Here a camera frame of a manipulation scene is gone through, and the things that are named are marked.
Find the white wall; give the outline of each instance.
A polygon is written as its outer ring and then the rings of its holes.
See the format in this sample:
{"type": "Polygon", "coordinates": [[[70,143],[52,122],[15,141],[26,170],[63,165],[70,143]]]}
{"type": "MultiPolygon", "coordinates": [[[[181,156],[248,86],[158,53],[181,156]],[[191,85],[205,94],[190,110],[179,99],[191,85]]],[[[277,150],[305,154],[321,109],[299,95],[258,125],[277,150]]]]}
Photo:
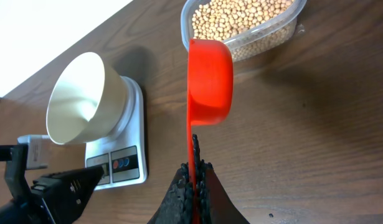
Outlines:
{"type": "Polygon", "coordinates": [[[0,0],[0,97],[132,0],[0,0]]]}

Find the brown wood surface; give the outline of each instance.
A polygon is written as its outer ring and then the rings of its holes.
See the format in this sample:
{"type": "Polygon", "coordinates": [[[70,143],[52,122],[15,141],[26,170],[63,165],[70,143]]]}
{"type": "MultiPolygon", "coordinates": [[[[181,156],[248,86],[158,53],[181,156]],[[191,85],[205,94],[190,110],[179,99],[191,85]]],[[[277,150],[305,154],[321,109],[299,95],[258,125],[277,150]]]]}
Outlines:
{"type": "MultiPolygon", "coordinates": [[[[184,2],[134,0],[0,100],[0,144],[13,144],[46,133],[52,87],[83,52],[145,90],[147,181],[95,192],[77,223],[146,223],[186,162],[184,2]]],[[[251,223],[383,223],[383,0],[308,0],[298,20],[304,34],[235,64],[229,117],[194,129],[201,156],[251,223]]],[[[28,181],[83,166],[83,145],[51,153],[28,181]]]]}

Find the white bowl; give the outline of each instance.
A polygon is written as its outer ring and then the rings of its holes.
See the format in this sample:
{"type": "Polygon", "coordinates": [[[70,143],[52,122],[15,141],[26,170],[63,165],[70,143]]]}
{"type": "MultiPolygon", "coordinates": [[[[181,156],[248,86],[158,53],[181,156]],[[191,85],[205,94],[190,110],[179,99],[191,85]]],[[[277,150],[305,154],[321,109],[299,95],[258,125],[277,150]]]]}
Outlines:
{"type": "Polygon", "coordinates": [[[100,56],[87,52],[75,58],[54,86],[46,127],[56,144],[79,144],[105,137],[120,119],[127,89],[100,56]]]}

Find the scale base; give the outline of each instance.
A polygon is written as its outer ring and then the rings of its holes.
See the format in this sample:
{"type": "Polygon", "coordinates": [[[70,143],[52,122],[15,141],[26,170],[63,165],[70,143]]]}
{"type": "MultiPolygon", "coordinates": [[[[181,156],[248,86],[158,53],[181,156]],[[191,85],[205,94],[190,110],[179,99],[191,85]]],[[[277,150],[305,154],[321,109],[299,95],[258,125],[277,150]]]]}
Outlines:
{"type": "Polygon", "coordinates": [[[122,79],[128,87],[122,117],[108,136],[86,143],[85,166],[102,166],[105,171],[95,190],[140,184],[147,179],[143,93],[134,80],[122,79]]]}

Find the red button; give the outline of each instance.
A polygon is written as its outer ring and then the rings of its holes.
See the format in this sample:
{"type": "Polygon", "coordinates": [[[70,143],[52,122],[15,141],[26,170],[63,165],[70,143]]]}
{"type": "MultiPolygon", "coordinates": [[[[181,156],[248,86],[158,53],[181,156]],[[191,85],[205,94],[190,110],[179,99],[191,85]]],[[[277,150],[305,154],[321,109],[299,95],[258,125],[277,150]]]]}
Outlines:
{"type": "Polygon", "coordinates": [[[118,168],[118,161],[114,161],[113,168],[114,169],[118,168]]]}

